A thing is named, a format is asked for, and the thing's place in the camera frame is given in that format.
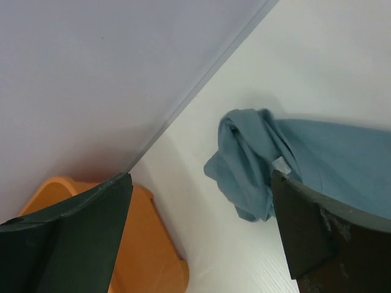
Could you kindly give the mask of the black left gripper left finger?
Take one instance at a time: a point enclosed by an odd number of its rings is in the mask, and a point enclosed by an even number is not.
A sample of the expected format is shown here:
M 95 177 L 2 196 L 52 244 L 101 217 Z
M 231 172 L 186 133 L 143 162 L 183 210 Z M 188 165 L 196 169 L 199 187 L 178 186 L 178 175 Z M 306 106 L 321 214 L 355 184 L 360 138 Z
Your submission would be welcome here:
M 1 292 L 108 292 L 132 191 L 120 173 L 1 224 Z

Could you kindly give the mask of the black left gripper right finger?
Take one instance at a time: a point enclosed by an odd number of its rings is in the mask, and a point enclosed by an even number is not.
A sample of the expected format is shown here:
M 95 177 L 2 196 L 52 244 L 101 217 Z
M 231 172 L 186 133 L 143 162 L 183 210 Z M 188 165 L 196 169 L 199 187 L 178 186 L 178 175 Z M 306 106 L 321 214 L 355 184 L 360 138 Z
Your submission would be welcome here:
M 272 195 L 300 292 L 390 292 L 390 220 L 315 192 L 275 170 Z

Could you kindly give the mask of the teal blue t shirt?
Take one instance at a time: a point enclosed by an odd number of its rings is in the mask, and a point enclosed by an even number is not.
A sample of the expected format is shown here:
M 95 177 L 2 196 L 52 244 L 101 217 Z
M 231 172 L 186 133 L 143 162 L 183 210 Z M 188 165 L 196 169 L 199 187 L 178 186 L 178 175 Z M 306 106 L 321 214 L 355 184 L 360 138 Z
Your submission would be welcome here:
M 232 110 L 220 121 L 217 151 L 204 172 L 249 222 L 275 216 L 278 170 L 354 208 L 390 217 L 390 132 L 267 110 Z

